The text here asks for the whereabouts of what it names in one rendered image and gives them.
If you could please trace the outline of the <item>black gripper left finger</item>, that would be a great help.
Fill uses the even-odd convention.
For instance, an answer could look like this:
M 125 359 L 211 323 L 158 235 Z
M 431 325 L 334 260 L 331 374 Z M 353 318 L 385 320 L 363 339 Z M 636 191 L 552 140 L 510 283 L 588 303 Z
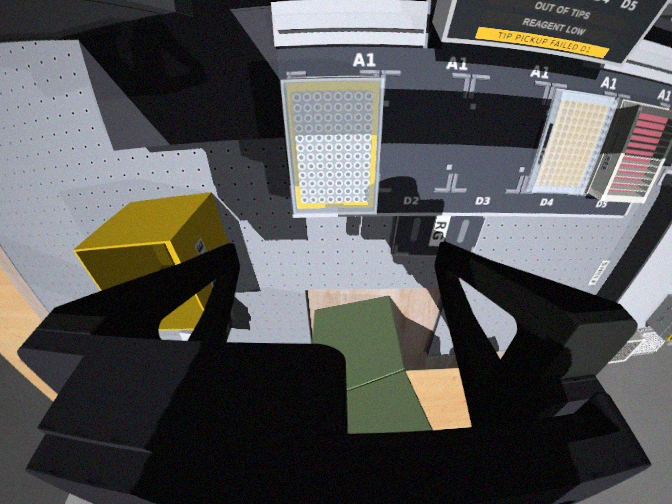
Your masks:
M 224 342 L 239 271 L 235 244 L 227 243 L 177 265 L 57 306 L 38 327 L 161 339 L 162 319 L 216 279 L 188 340 Z

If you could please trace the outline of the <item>yellow open-top bin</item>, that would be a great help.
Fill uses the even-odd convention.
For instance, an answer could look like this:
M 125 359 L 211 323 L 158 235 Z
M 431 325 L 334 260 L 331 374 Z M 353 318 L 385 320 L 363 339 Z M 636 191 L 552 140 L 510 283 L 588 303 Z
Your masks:
M 130 202 L 73 251 L 102 291 L 227 243 L 210 192 Z M 167 315 L 159 330 L 193 330 L 215 281 Z

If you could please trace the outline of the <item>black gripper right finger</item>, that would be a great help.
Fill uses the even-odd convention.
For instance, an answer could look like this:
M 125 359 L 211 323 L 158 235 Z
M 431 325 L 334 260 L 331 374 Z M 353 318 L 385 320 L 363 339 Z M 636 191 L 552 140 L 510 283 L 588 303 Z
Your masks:
M 435 271 L 472 427 L 502 424 L 541 384 L 596 377 L 638 328 L 617 302 L 448 242 Z M 459 278 L 514 317 L 501 359 Z

